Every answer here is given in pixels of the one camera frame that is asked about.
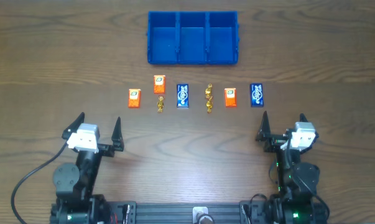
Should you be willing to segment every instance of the white label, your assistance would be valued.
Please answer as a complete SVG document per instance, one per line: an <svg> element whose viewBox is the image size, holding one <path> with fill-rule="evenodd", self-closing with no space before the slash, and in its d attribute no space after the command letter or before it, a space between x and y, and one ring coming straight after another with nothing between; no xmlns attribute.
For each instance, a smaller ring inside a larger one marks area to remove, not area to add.
<svg viewBox="0 0 375 224"><path fill-rule="evenodd" d="M163 85L164 84L164 78L163 77L157 77L155 79L155 85Z"/></svg>
<svg viewBox="0 0 375 224"><path fill-rule="evenodd" d="M131 100L137 100L138 97L139 97L138 91L131 91Z"/></svg>
<svg viewBox="0 0 375 224"><path fill-rule="evenodd" d="M227 98L234 98L234 90L228 90L226 96Z"/></svg>

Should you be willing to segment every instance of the wooden tabletop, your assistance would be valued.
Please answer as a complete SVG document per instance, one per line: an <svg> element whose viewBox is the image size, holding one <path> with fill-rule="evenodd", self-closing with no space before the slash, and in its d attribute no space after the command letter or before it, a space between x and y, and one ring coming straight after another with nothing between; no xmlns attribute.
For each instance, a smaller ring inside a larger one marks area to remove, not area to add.
<svg viewBox="0 0 375 224"><path fill-rule="evenodd" d="M236 66L147 63L148 11L239 12ZM167 76L162 114L153 75ZM249 84L264 85L251 108ZM176 109L176 84L190 108ZM206 113L204 90L213 84ZM237 108L223 90L235 87ZM128 89L141 108L127 107ZM121 117L124 152L103 158L96 194L109 201L238 202L277 192L274 154L254 141L263 112L283 133L305 113L320 138L302 160L321 169L318 194L329 223L375 222L375 0L0 1L0 223L17 223L11 192L63 144L82 111L110 143ZM27 223L48 223L54 169L66 150L16 195Z"/></svg>

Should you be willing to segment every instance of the tic tac label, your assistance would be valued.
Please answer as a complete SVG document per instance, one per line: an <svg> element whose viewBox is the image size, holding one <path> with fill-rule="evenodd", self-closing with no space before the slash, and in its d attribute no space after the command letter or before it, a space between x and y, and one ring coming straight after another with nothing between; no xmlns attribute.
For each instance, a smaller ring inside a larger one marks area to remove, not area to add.
<svg viewBox="0 0 375 224"><path fill-rule="evenodd" d="M188 84L177 85L177 107L188 108Z"/></svg>
<svg viewBox="0 0 375 224"><path fill-rule="evenodd" d="M154 75L154 93L165 93L165 75Z"/></svg>
<svg viewBox="0 0 375 224"><path fill-rule="evenodd" d="M226 107L236 107L236 89L225 88L225 105Z"/></svg>
<svg viewBox="0 0 375 224"><path fill-rule="evenodd" d="M263 86L262 83L251 84L251 106L263 107Z"/></svg>
<svg viewBox="0 0 375 224"><path fill-rule="evenodd" d="M129 89L129 108L139 108L140 107L140 89Z"/></svg>

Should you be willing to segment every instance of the blue plastic bin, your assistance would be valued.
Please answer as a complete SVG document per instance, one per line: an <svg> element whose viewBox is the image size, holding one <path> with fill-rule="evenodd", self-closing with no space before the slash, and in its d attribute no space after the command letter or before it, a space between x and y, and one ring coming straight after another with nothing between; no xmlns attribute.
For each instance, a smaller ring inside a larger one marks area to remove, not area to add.
<svg viewBox="0 0 375 224"><path fill-rule="evenodd" d="M147 61L151 64L238 62L238 14L149 12Z"/></svg>

